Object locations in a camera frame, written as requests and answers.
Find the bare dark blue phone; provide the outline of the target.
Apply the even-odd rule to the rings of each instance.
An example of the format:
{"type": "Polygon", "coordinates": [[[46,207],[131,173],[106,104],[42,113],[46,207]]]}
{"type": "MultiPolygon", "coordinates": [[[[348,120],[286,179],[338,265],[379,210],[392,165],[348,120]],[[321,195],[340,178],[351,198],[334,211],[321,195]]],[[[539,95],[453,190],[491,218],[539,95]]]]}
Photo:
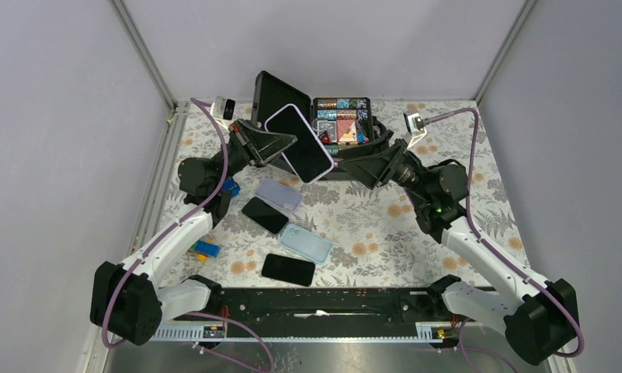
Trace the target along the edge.
{"type": "Polygon", "coordinates": [[[243,208],[242,214],[273,235],[278,235],[290,219],[266,202],[253,197],[243,208]]]}

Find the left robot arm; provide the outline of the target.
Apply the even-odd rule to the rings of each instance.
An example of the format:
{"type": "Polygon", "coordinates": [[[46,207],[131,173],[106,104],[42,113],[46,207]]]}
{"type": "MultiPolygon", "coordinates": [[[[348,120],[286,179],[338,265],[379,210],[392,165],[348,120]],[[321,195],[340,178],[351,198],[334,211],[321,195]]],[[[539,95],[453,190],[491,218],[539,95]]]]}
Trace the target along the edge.
{"type": "Polygon", "coordinates": [[[187,158],[178,167],[186,199],[178,214],[141,248],[120,263],[104,262],[94,275],[90,320],[100,327],[103,345],[148,342],[161,322],[189,312],[213,319],[222,309],[220,285],[200,277],[160,288],[163,277],[199,239],[226,215],[231,192],[226,179],[247,166],[263,167],[297,142],[292,134],[270,133],[248,120],[228,125],[228,138],[211,158],[187,158]]]}

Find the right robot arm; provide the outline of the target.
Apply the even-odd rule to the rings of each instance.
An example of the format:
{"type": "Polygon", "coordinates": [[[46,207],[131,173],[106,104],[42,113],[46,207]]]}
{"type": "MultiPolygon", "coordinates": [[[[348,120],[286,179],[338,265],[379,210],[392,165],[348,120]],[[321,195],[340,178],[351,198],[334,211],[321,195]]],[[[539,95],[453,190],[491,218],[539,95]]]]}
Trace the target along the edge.
{"type": "Polygon", "coordinates": [[[393,182],[414,207],[421,231],[463,257],[494,293],[447,276],[433,286],[428,313],[445,320],[453,314],[473,319],[502,334],[526,363],[538,365],[572,340],[584,348],[575,289],[565,280],[549,281],[504,253],[471,217],[467,170],[455,159],[425,167],[397,140],[385,151],[343,159],[339,168],[373,189],[393,182]]]}

